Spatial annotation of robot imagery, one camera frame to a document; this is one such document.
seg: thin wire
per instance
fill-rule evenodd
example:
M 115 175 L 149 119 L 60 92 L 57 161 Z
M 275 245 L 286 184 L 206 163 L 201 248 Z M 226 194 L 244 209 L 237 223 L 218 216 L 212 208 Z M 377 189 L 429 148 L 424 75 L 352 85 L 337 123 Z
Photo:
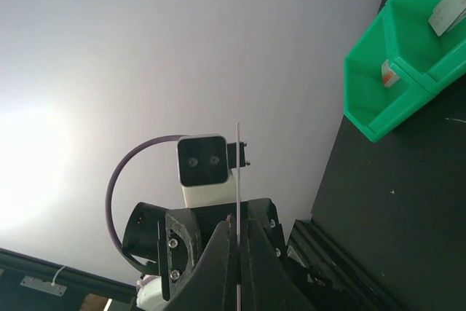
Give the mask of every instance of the thin wire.
M 52 286 L 55 285 L 55 280 L 57 279 L 57 276 L 60 272 L 62 272 L 64 269 L 65 269 L 66 266 L 62 266 L 56 273 L 55 273 L 55 276 L 53 276 L 53 279 L 52 279 Z
M 113 214 L 111 212 L 111 199 L 114 195 L 114 189 L 115 189 L 115 184 L 117 183 L 119 174 L 122 172 L 123 168 L 125 165 L 139 152 L 143 151 L 144 149 L 157 145 L 158 143 L 164 143 L 168 141 L 178 141 L 180 138 L 182 138 L 184 135 L 167 135 L 167 136 L 161 136 L 159 138 L 153 138 L 151 140 L 148 140 L 146 142 L 143 142 L 141 145 L 136 146 L 134 149 L 132 149 L 117 165 L 115 168 L 113 174 L 111 174 L 110 181 L 108 182 L 107 186 L 107 193 L 106 193 L 106 198 L 105 198 L 105 216 L 106 216 L 106 223 L 107 223 L 107 230 L 108 233 L 110 234 L 111 241 L 115 245 L 115 248 L 118 250 L 118 252 L 125 257 L 126 259 L 131 260 L 137 265 L 143 266 L 138 260 L 136 260 L 132 256 L 125 256 L 123 254 L 122 250 L 122 242 L 118 238 L 117 231 L 115 230 L 115 225 L 114 225 L 114 219 L 113 219 Z
M 238 254 L 241 248 L 241 187 L 240 187 L 240 123 L 236 124 L 236 238 Z M 241 310 L 241 285 L 236 286 L 236 309 Z

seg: bolt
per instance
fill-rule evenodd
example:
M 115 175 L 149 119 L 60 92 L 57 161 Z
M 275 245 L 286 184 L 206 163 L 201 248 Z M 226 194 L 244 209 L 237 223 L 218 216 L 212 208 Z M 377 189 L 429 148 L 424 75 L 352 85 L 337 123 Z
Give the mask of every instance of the bolt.
M 181 276 L 181 273 L 180 273 L 180 271 L 177 270 L 177 269 L 174 269 L 174 270 L 170 273 L 170 278 L 171 278 L 172 280 L 178 280 L 178 279 L 180 278 L 180 276 Z
M 178 247 L 178 241 L 175 238 L 172 238 L 168 241 L 168 246 L 172 249 Z

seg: metal plate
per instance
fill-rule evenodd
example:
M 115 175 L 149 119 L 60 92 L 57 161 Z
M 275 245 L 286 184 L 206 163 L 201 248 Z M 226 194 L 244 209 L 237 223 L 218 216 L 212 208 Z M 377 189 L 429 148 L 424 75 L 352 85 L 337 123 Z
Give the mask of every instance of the metal plate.
M 23 280 L 21 281 L 21 285 L 56 296 L 62 296 L 66 291 L 65 286 L 60 286 L 58 284 L 52 286 L 51 282 L 44 282 L 43 280 L 40 280 L 38 278 L 32 278 L 29 276 L 23 278 Z

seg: green plastic container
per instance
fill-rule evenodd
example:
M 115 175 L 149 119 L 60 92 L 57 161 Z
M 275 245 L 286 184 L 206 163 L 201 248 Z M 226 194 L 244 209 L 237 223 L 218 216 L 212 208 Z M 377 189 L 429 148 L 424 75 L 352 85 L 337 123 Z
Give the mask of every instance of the green plastic container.
M 441 0 L 388 0 L 385 34 L 390 64 L 438 94 L 466 73 L 466 20 L 437 36 L 428 23 Z
M 396 63 L 390 68 L 400 80 L 390 88 L 384 87 L 382 64 L 388 59 L 385 16 L 386 9 L 382 9 L 344 61 L 344 114 L 373 142 L 434 96 Z

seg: black table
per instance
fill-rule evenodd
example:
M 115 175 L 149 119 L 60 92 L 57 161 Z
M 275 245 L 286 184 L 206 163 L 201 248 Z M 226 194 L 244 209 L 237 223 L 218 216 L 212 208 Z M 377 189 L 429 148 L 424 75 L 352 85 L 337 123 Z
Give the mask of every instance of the black table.
M 466 310 L 466 76 L 378 143 L 343 118 L 312 213 L 409 308 Z

